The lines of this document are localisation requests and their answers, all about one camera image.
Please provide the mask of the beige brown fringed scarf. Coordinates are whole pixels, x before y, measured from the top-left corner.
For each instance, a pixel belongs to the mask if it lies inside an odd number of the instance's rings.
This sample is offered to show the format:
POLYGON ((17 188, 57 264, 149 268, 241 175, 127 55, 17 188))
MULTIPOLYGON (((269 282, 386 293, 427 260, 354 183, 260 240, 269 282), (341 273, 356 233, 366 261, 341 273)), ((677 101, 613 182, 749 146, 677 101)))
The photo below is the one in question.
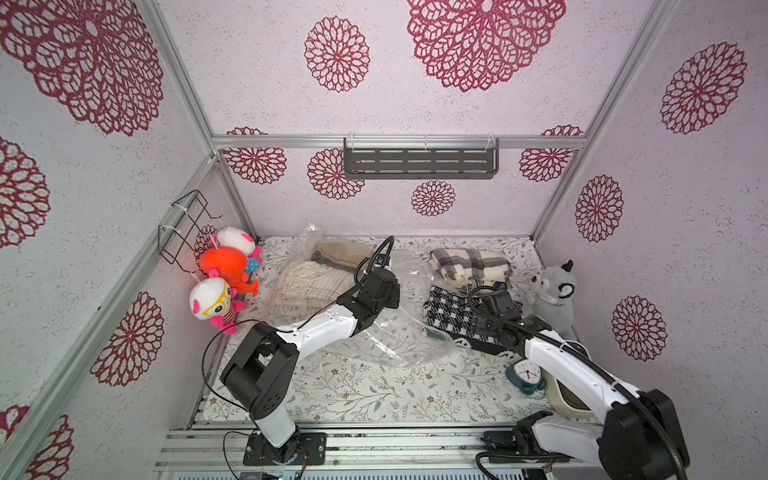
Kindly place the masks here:
POLYGON ((320 240, 311 253, 310 260, 334 269, 353 273, 358 265, 370 258, 374 248, 346 240, 320 240))

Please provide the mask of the black white houndstooth scarf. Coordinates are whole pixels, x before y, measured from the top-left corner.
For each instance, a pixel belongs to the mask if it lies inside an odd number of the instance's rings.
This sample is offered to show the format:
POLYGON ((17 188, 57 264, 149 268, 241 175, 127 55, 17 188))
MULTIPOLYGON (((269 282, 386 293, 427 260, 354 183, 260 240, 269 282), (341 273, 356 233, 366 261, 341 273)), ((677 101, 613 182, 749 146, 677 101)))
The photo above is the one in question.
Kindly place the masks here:
POLYGON ((447 333, 460 347, 490 355, 505 351, 495 338, 473 332, 473 313, 466 298, 459 294, 431 286, 423 304, 423 318, 427 325, 447 333))

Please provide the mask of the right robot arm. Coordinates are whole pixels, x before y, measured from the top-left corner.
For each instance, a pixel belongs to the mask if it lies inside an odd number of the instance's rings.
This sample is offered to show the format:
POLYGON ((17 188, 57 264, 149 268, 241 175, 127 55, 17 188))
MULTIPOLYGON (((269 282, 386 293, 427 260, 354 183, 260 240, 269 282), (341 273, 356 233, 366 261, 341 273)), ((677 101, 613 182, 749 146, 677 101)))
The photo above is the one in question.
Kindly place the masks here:
POLYGON ((622 381, 577 351, 541 318, 513 319, 505 290, 472 289, 467 304, 477 325, 522 359, 565 385, 597 424, 563 419, 549 411, 530 415, 513 429, 513 449, 495 448, 478 460, 530 462, 579 460, 612 479, 684 479, 690 457, 672 400, 622 381))

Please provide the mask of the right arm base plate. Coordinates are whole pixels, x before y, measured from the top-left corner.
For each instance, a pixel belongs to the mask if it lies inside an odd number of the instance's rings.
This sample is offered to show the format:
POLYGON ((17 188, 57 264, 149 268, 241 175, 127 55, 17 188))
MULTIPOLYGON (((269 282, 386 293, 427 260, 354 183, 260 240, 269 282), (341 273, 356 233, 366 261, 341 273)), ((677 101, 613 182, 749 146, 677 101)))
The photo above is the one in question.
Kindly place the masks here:
POLYGON ((485 447, 485 459, 491 463, 502 462, 568 462, 570 457, 541 448, 529 434, 518 429, 489 430, 481 435, 485 447))

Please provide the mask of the grey cream plaid scarf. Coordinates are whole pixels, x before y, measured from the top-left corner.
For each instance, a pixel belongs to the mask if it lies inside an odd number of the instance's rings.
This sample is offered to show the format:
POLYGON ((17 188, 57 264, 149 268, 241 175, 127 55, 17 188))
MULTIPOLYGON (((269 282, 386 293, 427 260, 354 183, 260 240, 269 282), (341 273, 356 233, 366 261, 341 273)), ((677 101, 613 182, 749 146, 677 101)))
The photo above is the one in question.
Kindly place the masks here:
POLYGON ((430 252, 428 265, 458 291, 505 283, 512 273, 511 263, 501 254, 478 249, 437 248, 430 252))

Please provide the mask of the clear plastic vacuum bag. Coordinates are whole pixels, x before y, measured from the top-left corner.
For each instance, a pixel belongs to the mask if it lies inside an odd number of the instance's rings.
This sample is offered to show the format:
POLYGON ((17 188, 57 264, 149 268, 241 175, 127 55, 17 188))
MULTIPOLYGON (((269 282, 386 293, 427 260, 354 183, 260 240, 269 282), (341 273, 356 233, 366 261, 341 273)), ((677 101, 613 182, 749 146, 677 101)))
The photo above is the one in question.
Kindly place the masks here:
POLYGON ((261 309, 257 351, 290 348, 301 361, 316 352, 385 367, 412 367, 451 353, 450 336, 426 324, 422 305, 432 275, 399 249, 329 237, 310 224, 295 239, 261 309))

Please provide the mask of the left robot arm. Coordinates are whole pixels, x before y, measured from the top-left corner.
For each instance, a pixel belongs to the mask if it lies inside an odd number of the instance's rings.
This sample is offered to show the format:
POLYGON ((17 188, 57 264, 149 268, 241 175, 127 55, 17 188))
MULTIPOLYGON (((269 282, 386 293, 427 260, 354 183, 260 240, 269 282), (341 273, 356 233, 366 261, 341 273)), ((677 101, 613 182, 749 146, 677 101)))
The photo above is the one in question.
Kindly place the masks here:
POLYGON ((283 332, 266 323, 254 325, 220 381, 245 408, 269 447, 290 449, 298 428, 284 402, 297 363, 368 329, 383 310, 398 308, 399 300, 395 274, 375 267, 360 283, 298 326, 283 332))

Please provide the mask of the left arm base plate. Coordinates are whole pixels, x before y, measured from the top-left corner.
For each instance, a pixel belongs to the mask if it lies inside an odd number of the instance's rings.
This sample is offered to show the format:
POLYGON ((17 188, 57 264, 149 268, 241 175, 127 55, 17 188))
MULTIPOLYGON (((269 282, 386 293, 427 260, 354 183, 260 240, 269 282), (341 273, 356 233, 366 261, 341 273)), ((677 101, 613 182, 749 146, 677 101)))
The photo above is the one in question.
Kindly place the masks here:
POLYGON ((325 463, 328 436, 298 430, 282 447, 273 446, 262 434, 248 438, 244 466, 316 466, 325 463))

